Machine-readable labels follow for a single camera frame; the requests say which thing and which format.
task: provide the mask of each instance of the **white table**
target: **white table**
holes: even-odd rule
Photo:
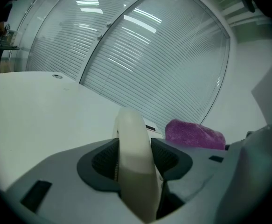
[[[0,74],[0,189],[52,154],[112,138],[119,109],[61,73]]]

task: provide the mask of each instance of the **black cutout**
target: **black cutout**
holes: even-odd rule
[[[119,139],[112,139],[80,158],[77,172],[80,178],[98,191],[117,192],[120,196],[120,185],[116,168],[119,158]]]
[[[160,219],[176,209],[180,208],[184,202],[175,194],[170,193],[168,184],[163,185],[162,194],[160,197],[160,205],[156,213],[156,219]]]
[[[151,127],[151,126],[146,125],[146,128],[155,131],[155,128],[153,128],[153,127]]]
[[[193,165],[189,155],[158,139],[151,139],[151,150],[154,164],[166,181],[182,178]]]
[[[216,161],[216,162],[223,162],[223,160],[224,160],[224,158],[219,157],[219,156],[215,156],[215,155],[209,157],[209,159],[212,161]]]
[[[37,181],[24,196],[21,204],[23,204],[30,211],[36,212],[51,185],[52,184],[50,182]]]

